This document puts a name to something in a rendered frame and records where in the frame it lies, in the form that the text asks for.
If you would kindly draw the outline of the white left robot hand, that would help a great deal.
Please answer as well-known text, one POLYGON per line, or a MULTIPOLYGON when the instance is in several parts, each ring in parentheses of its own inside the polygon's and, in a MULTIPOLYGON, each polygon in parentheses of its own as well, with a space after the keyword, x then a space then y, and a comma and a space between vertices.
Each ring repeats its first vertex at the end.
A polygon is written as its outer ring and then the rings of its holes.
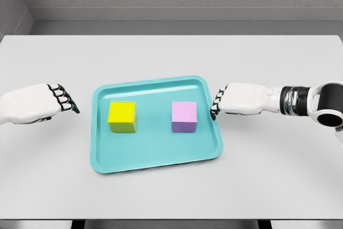
POLYGON ((60 84, 36 84, 9 93, 10 121, 32 124, 51 120, 59 112, 80 113, 76 103, 60 84))

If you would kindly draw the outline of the yellow cube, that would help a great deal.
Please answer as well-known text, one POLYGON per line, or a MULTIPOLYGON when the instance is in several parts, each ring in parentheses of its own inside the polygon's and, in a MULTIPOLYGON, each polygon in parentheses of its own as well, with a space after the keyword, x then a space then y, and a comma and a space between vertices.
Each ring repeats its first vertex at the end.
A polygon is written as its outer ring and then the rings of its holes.
POLYGON ((112 101, 109 107, 108 124, 113 133, 135 133, 137 109, 133 101, 112 101))

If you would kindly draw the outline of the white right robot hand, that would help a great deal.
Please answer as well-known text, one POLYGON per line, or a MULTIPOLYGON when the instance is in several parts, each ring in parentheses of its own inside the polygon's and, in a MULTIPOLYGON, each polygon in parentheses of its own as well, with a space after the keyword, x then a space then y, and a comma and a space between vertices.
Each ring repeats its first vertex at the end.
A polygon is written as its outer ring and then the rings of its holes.
POLYGON ((272 93, 272 89, 260 85, 230 83, 215 96, 210 108, 211 118, 216 120, 220 112, 240 115, 257 115, 262 111, 278 112, 272 93))

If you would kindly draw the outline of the pink cube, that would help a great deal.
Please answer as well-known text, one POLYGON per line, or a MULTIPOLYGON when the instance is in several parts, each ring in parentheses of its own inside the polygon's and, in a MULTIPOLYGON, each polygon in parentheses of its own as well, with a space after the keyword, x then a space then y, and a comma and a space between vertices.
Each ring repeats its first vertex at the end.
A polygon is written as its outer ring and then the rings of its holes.
POLYGON ((194 133, 197 127, 197 104, 194 101, 173 101, 172 132, 194 133))

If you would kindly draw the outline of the teal plastic tray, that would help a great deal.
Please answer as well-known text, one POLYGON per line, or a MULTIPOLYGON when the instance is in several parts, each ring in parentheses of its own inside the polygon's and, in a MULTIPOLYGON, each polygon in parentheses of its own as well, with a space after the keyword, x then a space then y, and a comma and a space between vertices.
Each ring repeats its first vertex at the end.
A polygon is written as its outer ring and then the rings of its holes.
POLYGON ((90 163, 102 174, 209 160, 223 150, 217 121, 212 120, 210 92, 200 76, 143 80, 99 87, 93 94, 90 163), (113 133, 107 122, 110 103, 133 101, 138 112, 135 133, 113 133), (172 132, 173 101, 194 101, 193 133, 172 132))

